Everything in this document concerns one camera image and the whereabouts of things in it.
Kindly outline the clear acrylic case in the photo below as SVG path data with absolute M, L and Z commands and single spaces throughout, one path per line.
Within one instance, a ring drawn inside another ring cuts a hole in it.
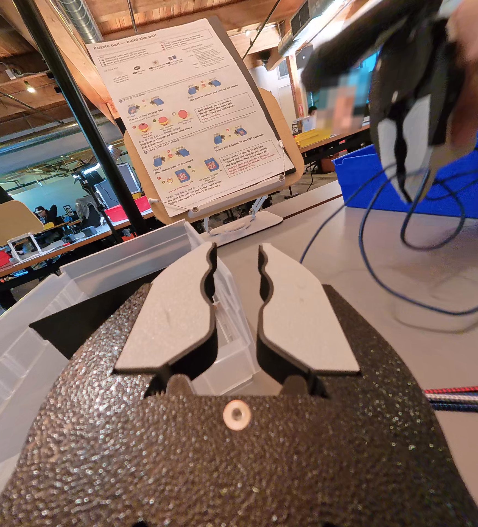
M 6 244 L 10 249 L 12 260 L 17 262 L 33 259 L 43 253 L 35 235 L 31 232 L 11 238 Z

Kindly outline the printed instruction sheet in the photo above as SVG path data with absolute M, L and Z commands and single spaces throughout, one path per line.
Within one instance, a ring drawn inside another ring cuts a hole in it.
M 86 48 L 170 217 L 294 168 L 207 18 Z

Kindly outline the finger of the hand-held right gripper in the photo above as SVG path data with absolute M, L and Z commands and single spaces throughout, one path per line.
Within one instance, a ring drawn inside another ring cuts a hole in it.
M 407 154 L 403 162 L 406 175 L 399 190 L 406 203 L 423 199 L 434 181 L 431 166 L 433 147 L 429 145 L 431 95 L 418 99 L 408 111 L 402 125 Z
M 403 136 L 402 125 L 386 118 L 377 127 L 378 147 L 382 168 L 388 181 L 398 195 L 406 195 L 406 157 L 407 144 Z

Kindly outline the silver ribbed air duct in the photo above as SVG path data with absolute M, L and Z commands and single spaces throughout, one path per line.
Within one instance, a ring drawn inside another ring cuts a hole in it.
M 58 4 L 84 43 L 93 44 L 104 40 L 86 1 L 58 1 Z

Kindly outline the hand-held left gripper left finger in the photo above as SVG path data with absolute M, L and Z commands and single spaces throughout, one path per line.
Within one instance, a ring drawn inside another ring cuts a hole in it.
M 173 375 L 195 380 L 213 365 L 216 269 L 216 244 L 204 242 L 153 280 L 114 373 L 155 374 L 167 384 Z

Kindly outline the yellow plastic bin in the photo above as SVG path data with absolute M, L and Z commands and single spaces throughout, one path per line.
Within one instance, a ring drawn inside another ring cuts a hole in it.
M 328 128 L 314 128 L 294 135 L 294 140 L 298 148 L 307 148 L 317 142 L 325 141 L 331 137 L 331 130 Z

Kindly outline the beige board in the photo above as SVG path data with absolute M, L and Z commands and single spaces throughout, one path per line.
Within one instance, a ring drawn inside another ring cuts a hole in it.
M 43 230 L 44 224 L 24 203 L 12 200 L 0 204 L 0 246 L 7 245 L 10 239 Z

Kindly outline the grey desk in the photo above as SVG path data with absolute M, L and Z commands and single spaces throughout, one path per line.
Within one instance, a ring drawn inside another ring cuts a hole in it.
M 334 288 L 361 368 L 321 374 L 312 395 L 247 396 L 253 424 L 214 447 L 190 525 L 478 526 L 475 497 L 426 396 L 390 344 Z

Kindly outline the clear plastic bin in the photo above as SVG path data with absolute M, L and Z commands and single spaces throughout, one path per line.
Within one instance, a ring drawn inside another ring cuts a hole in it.
M 235 281 L 185 221 L 65 265 L 0 317 L 0 526 L 259 526 L 229 392 L 259 371 Z M 163 279 L 202 293 L 194 394 L 117 372 Z

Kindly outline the instruction sheet on stand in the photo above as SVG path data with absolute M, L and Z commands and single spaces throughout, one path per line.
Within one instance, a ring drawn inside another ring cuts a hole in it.
M 288 156 L 293 165 L 293 169 L 288 168 L 287 164 L 276 172 L 276 175 L 265 182 L 257 183 L 252 187 L 245 188 L 240 192 L 229 194 L 216 201 L 212 201 L 193 209 L 178 209 L 180 214 L 170 217 L 163 203 L 159 200 L 158 191 L 151 181 L 150 175 L 145 168 L 140 154 L 130 138 L 128 131 L 124 131 L 124 145 L 128 151 L 136 175 L 141 183 L 142 190 L 150 204 L 150 210 L 154 217 L 165 225 L 170 225 L 179 220 L 185 220 L 189 223 L 202 220 L 204 241 L 212 241 L 218 247 L 227 245 L 233 241 L 256 234 L 269 228 L 278 226 L 283 222 L 283 218 L 277 214 L 269 212 L 268 209 L 262 209 L 269 194 L 291 187 L 301 179 L 304 173 L 303 157 L 298 149 L 294 137 L 286 122 L 282 110 L 275 97 L 265 89 L 259 89 L 260 95 L 264 102 L 264 108 L 269 114 L 275 129 L 279 135 L 280 143 L 283 146 L 285 154 Z M 209 227 L 209 217 L 233 207 L 245 204 L 254 200 L 254 204 L 247 216 L 233 220 L 228 224 L 211 229 Z

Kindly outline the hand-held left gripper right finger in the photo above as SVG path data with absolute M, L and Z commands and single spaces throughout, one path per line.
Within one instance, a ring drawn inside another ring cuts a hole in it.
M 322 376 L 361 372 L 323 285 L 272 244 L 258 249 L 261 278 L 256 358 L 281 385 L 298 377 L 316 386 Z

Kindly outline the black metal pole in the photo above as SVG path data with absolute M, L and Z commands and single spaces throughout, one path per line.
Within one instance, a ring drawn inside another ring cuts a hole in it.
M 34 1 L 13 2 L 26 28 L 33 37 L 45 62 L 53 73 L 64 98 L 70 107 L 83 135 L 90 145 L 97 161 L 100 162 L 105 176 L 110 182 L 118 201 L 126 213 L 130 224 L 137 236 L 148 233 L 150 230 L 135 203 L 107 144 L 101 135 L 91 112 L 69 71 L 62 54 L 60 53 L 50 31 L 43 20 L 41 13 Z

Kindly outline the black tripod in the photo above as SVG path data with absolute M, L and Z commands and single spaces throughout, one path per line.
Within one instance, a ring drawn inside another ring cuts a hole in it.
M 116 228 L 113 226 L 111 220 L 109 219 L 108 215 L 105 212 L 105 205 L 100 201 L 100 198 L 97 195 L 95 186 L 91 183 L 95 181 L 95 176 L 91 179 L 89 176 L 92 174 L 92 172 L 86 174 L 85 171 L 81 171 L 79 173 L 74 174 L 73 176 L 77 181 L 80 182 L 80 185 L 90 194 L 92 197 L 94 203 L 96 204 L 96 208 L 100 216 L 103 218 L 104 223 L 109 227 L 111 234 L 114 238 L 114 241 L 116 244 L 122 243 L 123 240 L 118 234 Z

